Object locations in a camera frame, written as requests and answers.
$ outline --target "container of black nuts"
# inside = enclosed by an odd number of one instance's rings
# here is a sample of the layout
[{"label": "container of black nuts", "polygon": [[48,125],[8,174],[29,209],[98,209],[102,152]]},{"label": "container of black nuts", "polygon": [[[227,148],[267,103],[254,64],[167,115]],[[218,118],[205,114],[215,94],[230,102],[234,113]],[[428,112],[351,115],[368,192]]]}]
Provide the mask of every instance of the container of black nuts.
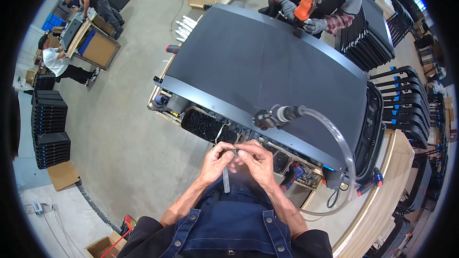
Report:
[{"label": "container of black nuts", "polygon": [[277,149],[275,146],[265,144],[264,148],[273,154],[273,170],[278,175],[285,175],[291,163],[291,157],[285,152]]}]

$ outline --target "black shoe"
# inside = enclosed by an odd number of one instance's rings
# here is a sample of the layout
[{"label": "black shoe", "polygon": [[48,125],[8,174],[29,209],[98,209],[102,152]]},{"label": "black shoe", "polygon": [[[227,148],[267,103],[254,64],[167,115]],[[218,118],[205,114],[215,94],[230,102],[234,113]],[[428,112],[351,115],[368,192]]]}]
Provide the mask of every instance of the black shoe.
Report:
[{"label": "black shoe", "polygon": [[115,40],[118,40],[118,38],[120,37],[120,35],[121,35],[121,33],[122,33],[123,31],[124,31],[124,28],[121,27],[121,28],[119,29],[119,31],[116,32],[116,35],[115,35],[114,39],[115,39]]}]

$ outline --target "concrete floor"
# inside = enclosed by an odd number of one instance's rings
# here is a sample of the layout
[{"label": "concrete floor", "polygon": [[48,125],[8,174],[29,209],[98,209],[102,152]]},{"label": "concrete floor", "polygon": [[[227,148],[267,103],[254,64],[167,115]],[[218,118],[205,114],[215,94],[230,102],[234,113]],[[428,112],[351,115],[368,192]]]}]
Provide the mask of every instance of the concrete floor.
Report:
[{"label": "concrete floor", "polygon": [[[252,10],[268,3],[240,1]],[[162,73],[164,60],[170,58],[164,46],[176,43],[171,21],[187,14],[196,19],[202,13],[191,10],[186,0],[181,4],[181,0],[131,0],[121,12],[126,20],[118,39],[122,47],[109,71],[102,71],[88,88],[71,79],[56,84],[69,107],[66,132],[72,140],[71,160],[86,191],[118,226],[125,214],[159,219],[197,177],[210,148],[146,108],[153,77]],[[329,34],[322,40],[334,43]],[[409,41],[406,45],[414,48]],[[404,53],[397,48],[397,54],[404,57]],[[404,64],[419,63],[408,61]],[[72,63],[91,69],[77,59]]]}]

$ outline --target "blue apron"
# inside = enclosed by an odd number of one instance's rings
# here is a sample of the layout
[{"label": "blue apron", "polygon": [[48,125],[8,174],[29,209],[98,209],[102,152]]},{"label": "blue apron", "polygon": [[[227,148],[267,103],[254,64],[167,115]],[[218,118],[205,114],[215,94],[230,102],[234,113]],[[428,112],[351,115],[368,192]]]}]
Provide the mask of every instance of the blue apron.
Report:
[{"label": "blue apron", "polygon": [[290,229],[274,215],[266,193],[258,196],[230,178],[230,193],[222,193],[222,176],[201,196],[195,209],[175,223],[171,245],[160,258],[186,250],[259,251],[292,257]]}]

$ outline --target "gray pants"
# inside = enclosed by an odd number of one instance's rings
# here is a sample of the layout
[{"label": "gray pants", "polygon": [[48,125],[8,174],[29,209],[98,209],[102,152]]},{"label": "gray pants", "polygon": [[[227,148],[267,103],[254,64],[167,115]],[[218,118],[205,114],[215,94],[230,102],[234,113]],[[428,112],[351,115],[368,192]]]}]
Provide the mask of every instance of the gray pants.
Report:
[{"label": "gray pants", "polygon": [[121,17],[121,14],[119,14],[118,10],[110,6],[108,0],[97,0],[95,11],[108,24],[113,26],[116,33],[120,31],[121,26],[119,25],[119,23],[123,21],[123,17]]}]

